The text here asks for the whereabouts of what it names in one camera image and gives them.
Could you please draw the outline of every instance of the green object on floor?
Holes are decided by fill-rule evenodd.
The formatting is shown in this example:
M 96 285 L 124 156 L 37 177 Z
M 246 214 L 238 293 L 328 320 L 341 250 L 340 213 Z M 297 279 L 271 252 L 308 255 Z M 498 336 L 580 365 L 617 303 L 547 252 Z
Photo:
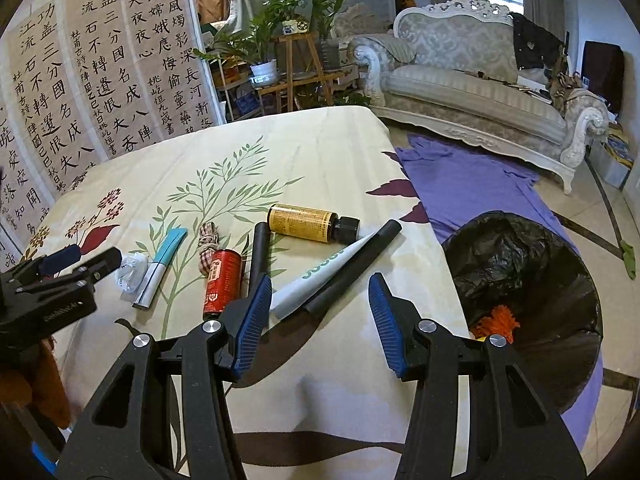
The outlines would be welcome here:
M 624 240 L 620 240 L 620 249 L 622 249 L 622 259 L 625 263 L 626 273 L 634 280 L 636 278 L 636 253 L 634 248 Z

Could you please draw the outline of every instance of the bottle with yellow label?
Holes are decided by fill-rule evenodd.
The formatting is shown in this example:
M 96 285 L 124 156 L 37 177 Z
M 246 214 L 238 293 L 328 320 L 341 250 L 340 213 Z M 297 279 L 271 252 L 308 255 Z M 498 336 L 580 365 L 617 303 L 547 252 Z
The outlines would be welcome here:
M 279 233 L 317 242 L 338 242 L 349 245 L 358 238 L 360 220 L 336 213 L 294 205 L 275 204 L 267 215 L 269 229 Z

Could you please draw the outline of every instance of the orange pom-pom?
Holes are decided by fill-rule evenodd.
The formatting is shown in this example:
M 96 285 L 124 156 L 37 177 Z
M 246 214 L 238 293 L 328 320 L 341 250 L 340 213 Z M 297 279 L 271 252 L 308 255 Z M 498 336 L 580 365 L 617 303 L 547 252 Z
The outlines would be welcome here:
M 483 317 L 478 324 L 471 329 L 476 338 L 500 334 L 509 343 L 513 344 L 513 329 L 519 328 L 508 306 L 498 305 L 491 311 L 490 317 Z

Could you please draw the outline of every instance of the orange cloth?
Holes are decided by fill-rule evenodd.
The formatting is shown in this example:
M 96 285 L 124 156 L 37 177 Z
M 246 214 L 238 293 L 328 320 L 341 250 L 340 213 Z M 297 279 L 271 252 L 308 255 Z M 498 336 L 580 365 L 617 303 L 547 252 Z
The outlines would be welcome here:
M 25 378 L 19 370 L 0 370 L 0 402 L 21 407 L 33 403 L 41 414 L 64 429 L 71 423 L 71 409 L 52 350 L 52 340 L 40 342 L 40 359 L 32 378 Z
M 519 328 L 520 324 L 516 321 L 508 306 L 498 305 L 491 311 L 490 317 L 483 317 L 475 327 L 471 329 L 471 333 L 476 338 L 490 336 L 491 334 L 500 334 L 509 343 L 513 344 L 513 329 Z

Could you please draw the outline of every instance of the floral tablecloth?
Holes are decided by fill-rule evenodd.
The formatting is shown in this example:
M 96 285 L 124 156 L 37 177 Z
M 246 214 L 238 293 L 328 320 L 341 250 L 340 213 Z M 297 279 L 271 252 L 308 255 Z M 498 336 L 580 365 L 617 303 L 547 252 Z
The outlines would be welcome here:
M 467 329 L 444 254 L 388 131 L 362 107 L 281 114 L 167 140 L 93 168 L 56 203 L 29 256 L 69 243 L 78 243 L 84 258 L 110 246 L 152 256 L 169 229 L 188 229 L 149 311 L 133 309 L 110 276 L 97 284 L 98 310 L 56 334 L 56 359 L 74 415 L 130 341 L 115 319 L 156 339 L 183 335 L 202 321 L 205 283 L 196 254 L 202 221 L 215 222 L 223 244 L 241 251 L 275 202 L 360 218 L 363 232 L 396 218 L 402 232 L 302 347 L 278 357 L 284 364 L 271 369 L 263 360 L 250 387 L 228 391 L 247 476 L 392 478 L 415 385 L 398 381 L 386 365 L 367 299 L 369 276 L 382 272 L 393 293 L 455 334 Z M 274 288 L 338 250 L 275 235 Z M 272 329 L 276 322 L 270 320 Z M 464 388 L 459 406 L 454 473 L 466 464 Z

